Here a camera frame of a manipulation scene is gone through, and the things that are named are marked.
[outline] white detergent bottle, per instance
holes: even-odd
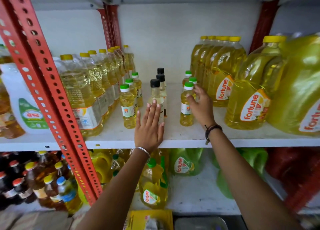
[[[10,97],[12,112],[22,129],[30,134],[51,133],[16,64],[1,64],[0,69],[1,79]]]

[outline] forearm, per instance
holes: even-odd
[[[148,159],[147,154],[135,149],[112,178],[99,199],[87,212],[77,230],[112,229],[122,230],[141,172]]]
[[[219,129],[209,135],[212,148],[249,229],[300,229],[273,193]]]

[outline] bottle with black cap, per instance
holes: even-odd
[[[151,79],[150,80],[151,86],[151,96],[148,99],[148,103],[152,104],[153,100],[155,99],[157,103],[160,105],[160,117],[159,117],[159,124],[163,122],[163,97],[160,96],[160,80],[159,79]]]
[[[163,117],[167,117],[167,91],[165,88],[165,79],[164,79],[164,74],[158,74],[157,79],[160,81],[160,96],[163,98]]]
[[[158,68],[158,74],[164,74],[164,68],[163,67],[159,67]]]

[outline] right hand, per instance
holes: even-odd
[[[216,125],[213,116],[213,108],[212,108],[212,100],[206,91],[198,86],[195,85],[194,92],[199,97],[199,102],[197,103],[193,96],[187,95],[187,99],[189,101],[192,114],[196,118],[196,120],[202,125],[203,129],[206,130],[206,125],[208,128],[212,125]]]

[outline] right arm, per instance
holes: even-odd
[[[197,85],[195,92],[199,96],[198,103],[193,96],[188,96],[192,113],[204,129],[204,125],[209,128],[216,124],[212,101]],[[302,229],[283,202],[258,176],[220,129],[213,129],[209,139],[222,174],[248,229]]]

